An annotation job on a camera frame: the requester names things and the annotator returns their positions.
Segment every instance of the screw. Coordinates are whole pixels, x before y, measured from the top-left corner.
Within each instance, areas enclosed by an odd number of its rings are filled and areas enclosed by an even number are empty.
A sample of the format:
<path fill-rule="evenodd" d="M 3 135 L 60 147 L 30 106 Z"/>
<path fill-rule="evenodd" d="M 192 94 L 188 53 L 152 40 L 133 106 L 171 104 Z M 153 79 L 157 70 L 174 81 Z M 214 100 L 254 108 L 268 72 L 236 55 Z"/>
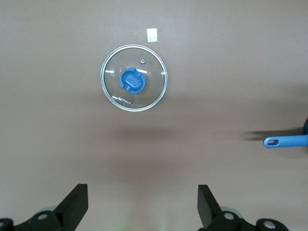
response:
<path fill-rule="evenodd" d="M 267 221 L 264 222 L 264 226 L 267 227 L 267 228 L 269 228 L 269 229 L 272 229 L 272 230 L 273 230 L 274 228 L 276 228 L 276 226 L 274 225 L 274 223 L 271 222 L 271 221 L 269 221 L 269 220 L 267 220 Z"/>
<path fill-rule="evenodd" d="M 48 217 L 47 214 L 41 214 L 38 216 L 38 220 L 44 220 L 46 217 Z"/>
<path fill-rule="evenodd" d="M 225 217 L 225 219 L 228 219 L 228 220 L 233 220 L 234 219 L 234 216 L 231 213 L 225 213 L 224 217 Z"/>

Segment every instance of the blue handle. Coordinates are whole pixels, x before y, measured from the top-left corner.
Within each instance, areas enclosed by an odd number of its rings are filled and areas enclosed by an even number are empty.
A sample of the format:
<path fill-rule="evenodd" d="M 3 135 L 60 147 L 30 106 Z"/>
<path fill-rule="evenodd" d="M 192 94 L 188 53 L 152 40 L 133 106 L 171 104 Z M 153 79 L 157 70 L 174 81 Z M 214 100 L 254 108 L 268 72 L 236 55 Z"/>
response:
<path fill-rule="evenodd" d="M 308 135 L 300 136 L 273 136 L 263 141 L 266 148 L 288 148 L 308 146 Z"/>

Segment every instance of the beige surface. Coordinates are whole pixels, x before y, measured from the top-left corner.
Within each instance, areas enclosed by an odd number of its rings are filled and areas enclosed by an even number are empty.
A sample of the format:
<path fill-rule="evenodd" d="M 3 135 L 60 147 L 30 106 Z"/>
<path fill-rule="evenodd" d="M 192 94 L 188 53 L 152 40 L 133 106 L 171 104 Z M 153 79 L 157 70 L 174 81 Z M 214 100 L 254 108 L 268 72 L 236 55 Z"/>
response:
<path fill-rule="evenodd" d="M 261 139 L 308 116 L 307 11 L 306 0 L 2 0 L 0 217 L 20 223 L 87 183 L 79 231 L 194 231 L 208 184 L 248 222 L 306 231 L 308 149 Z M 100 82 L 107 55 L 131 43 L 168 69 L 166 95 L 142 113 L 112 105 Z"/>

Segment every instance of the metal rim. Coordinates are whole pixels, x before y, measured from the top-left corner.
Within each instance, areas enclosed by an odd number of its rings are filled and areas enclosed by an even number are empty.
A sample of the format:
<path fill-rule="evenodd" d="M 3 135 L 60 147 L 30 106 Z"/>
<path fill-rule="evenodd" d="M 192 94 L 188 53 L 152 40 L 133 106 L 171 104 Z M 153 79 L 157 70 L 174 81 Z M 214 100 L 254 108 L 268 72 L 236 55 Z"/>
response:
<path fill-rule="evenodd" d="M 126 50 L 126 49 L 130 49 L 130 48 L 137 48 L 137 49 L 141 49 L 141 50 L 144 50 L 144 51 L 147 51 L 149 52 L 150 54 L 152 54 L 160 63 L 160 65 L 162 66 L 163 68 L 163 73 L 165 73 L 165 82 L 164 82 L 164 87 L 163 87 L 163 90 L 162 92 L 160 93 L 159 97 L 153 102 L 151 103 L 150 105 L 146 106 L 146 107 L 143 107 L 143 108 L 138 108 L 138 109 L 134 109 L 134 108 L 128 108 L 128 107 L 125 107 L 125 106 L 122 106 L 120 104 L 118 104 L 116 101 L 113 100 L 113 98 L 111 97 L 111 95 L 108 93 L 107 91 L 107 88 L 106 88 L 106 85 L 105 85 L 105 70 L 106 70 L 106 67 L 109 63 L 109 61 L 111 60 L 111 58 L 119 53 L 120 51 L 123 51 L 123 50 Z M 111 52 L 108 57 L 106 58 L 105 62 L 103 63 L 103 66 L 102 66 L 102 70 L 101 70 L 101 82 L 102 82 L 102 87 L 103 87 L 103 91 L 105 92 L 105 95 L 107 96 L 107 98 L 115 105 L 117 106 L 118 108 L 121 108 L 123 110 L 126 110 L 126 111 L 130 111 L 130 112 L 141 112 L 141 111 L 145 111 L 147 109 L 150 109 L 151 107 L 153 107 L 154 105 L 156 105 L 164 96 L 165 94 L 165 91 L 167 89 L 167 80 L 168 80 L 168 74 L 167 74 L 167 69 L 166 69 L 166 66 L 165 64 L 163 63 L 162 59 L 151 49 L 147 48 L 147 47 L 144 47 L 144 46 L 141 46 L 141 45 L 125 45 L 125 46 L 122 46 L 122 47 L 119 47 L 117 49 L 115 49 L 113 52 Z"/>

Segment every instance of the blue knob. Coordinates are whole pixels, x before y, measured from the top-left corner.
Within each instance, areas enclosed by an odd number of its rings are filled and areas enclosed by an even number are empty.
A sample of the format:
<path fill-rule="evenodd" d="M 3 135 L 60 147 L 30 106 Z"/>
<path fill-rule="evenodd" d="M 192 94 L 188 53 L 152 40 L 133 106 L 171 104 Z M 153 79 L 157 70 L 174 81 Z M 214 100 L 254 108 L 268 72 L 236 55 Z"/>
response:
<path fill-rule="evenodd" d="M 120 76 L 120 86 L 130 94 L 137 94 L 145 87 L 145 77 L 136 68 L 128 68 Z"/>

